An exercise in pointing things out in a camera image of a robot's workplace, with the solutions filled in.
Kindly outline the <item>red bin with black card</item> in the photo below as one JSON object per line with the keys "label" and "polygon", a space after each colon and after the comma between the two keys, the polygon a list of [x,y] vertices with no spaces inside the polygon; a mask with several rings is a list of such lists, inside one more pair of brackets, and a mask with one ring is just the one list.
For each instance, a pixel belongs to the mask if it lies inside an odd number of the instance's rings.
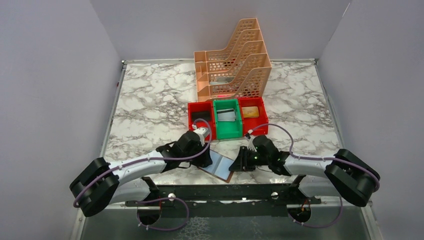
{"label": "red bin with black card", "polygon": [[212,140],[217,139],[214,105],[212,101],[189,102],[188,109],[188,129],[194,130],[193,124],[196,119],[203,119],[208,122],[211,128]]}

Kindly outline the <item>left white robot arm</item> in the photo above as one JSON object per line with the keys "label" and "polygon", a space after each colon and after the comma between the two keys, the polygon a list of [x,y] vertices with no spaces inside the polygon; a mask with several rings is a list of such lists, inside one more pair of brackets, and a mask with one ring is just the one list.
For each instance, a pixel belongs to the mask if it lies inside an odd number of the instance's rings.
{"label": "left white robot arm", "polygon": [[92,217],[112,203],[135,200],[152,205],[157,191],[144,177],[177,169],[183,162],[210,166],[210,146],[206,142],[209,135],[208,128],[200,127],[140,157],[115,163],[103,157],[94,159],[69,186],[74,207],[80,208],[85,217]]}

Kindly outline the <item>green plastic bin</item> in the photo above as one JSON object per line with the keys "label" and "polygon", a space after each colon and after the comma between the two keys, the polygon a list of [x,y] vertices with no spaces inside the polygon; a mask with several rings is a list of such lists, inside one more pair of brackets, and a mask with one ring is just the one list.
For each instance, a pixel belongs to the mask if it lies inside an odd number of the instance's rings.
{"label": "green plastic bin", "polygon": [[[213,101],[216,138],[218,140],[236,139],[242,136],[243,123],[241,110],[237,99],[225,99]],[[217,110],[234,109],[236,120],[235,121],[218,121]]]}

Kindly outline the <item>peach plastic file organizer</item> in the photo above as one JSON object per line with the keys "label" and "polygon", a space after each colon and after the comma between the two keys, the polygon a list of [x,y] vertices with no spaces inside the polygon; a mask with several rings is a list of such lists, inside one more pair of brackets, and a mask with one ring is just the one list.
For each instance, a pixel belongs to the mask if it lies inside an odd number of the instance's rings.
{"label": "peach plastic file organizer", "polygon": [[194,52],[199,102],[262,97],[272,64],[257,18],[241,19],[225,48]]}

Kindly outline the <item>silver VIP card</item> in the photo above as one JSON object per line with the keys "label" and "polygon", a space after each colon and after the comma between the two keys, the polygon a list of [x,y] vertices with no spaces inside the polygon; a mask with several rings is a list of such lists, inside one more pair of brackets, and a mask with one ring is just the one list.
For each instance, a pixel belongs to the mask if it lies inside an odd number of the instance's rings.
{"label": "silver VIP card", "polygon": [[216,114],[219,122],[234,122],[236,120],[236,112],[233,108],[218,109]]}

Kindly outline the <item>brown leather card holder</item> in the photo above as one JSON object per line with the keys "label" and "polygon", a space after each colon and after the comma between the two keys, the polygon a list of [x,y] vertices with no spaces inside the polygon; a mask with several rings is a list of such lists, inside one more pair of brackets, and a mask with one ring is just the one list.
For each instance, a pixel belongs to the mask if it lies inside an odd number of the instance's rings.
{"label": "brown leather card holder", "polygon": [[213,150],[210,150],[210,158],[212,160],[211,165],[198,167],[198,169],[225,183],[229,183],[234,173],[230,171],[230,166],[234,163],[234,160]]}

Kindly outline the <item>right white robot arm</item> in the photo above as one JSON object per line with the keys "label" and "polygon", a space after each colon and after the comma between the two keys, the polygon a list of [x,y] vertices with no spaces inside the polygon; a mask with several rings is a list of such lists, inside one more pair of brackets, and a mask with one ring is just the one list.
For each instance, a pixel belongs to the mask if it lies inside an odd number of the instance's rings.
{"label": "right white robot arm", "polygon": [[350,204],[364,207],[380,187],[380,175],[347,149],[331,156],[296,155],[291,150],[279,150],[266,135],[245,135],[231,172],[252,172],[267,166],[280,176],[310,176],[311,182],[292,186],[289,199],[300,204],[308,197],[341,197]]}

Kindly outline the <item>red bin with gold card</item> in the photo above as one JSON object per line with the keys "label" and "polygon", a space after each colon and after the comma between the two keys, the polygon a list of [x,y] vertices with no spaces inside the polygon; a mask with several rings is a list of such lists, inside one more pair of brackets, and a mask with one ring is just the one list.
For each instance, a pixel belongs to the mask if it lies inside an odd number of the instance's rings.
{"label": "red bin with gold card", "polygon": [[[238,104],[241,112],[242,119],[242,134],[245,135],[248,130],[253,130],[259,125],[267,124],[269,122],[266,113],[264,101],[261,97],[244,97],[238,99]],[[259,117],[257,118],[243,118],[242,107],[257,106],[259,109]]]}

